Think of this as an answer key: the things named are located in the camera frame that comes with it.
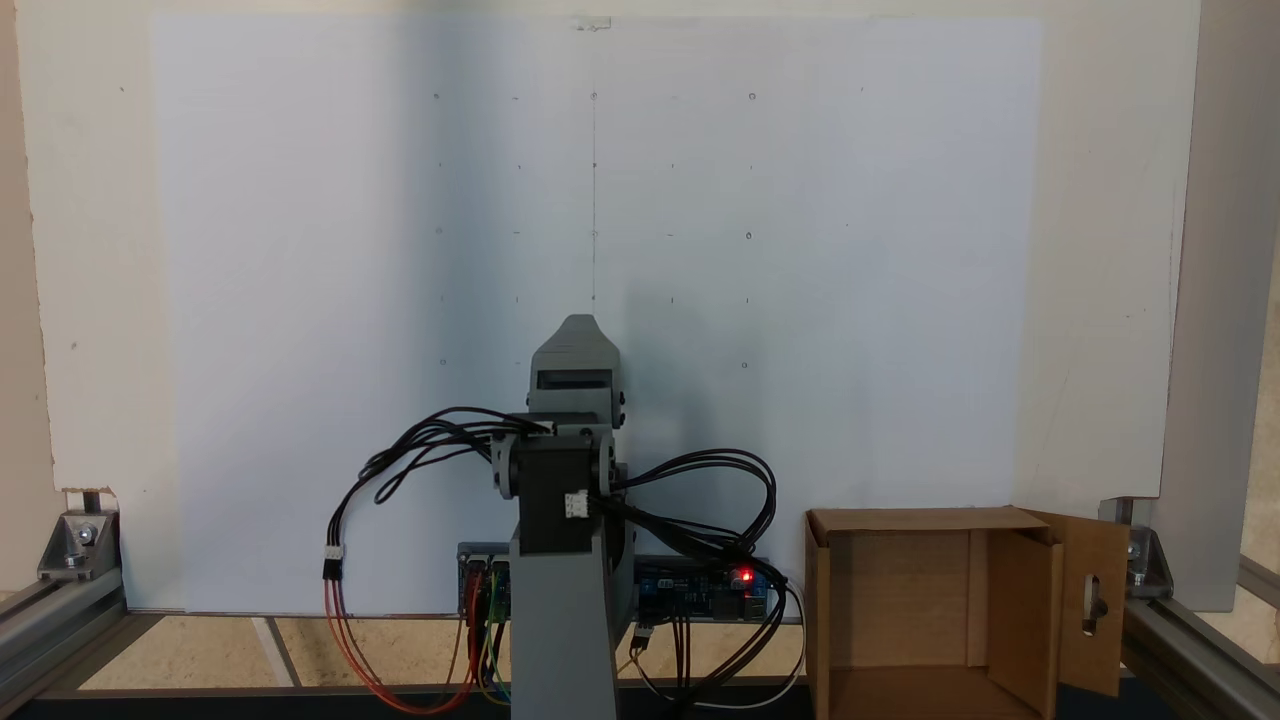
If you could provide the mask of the wide grey fixed gripper jaw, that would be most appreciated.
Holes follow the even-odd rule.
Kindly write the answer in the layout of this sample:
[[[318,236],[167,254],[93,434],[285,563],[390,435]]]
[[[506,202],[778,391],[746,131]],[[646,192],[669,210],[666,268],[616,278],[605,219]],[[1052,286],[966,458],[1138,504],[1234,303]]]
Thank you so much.
[[[532,355],[532,372],[621,372],[620,348],[591,314],[568,315]]]

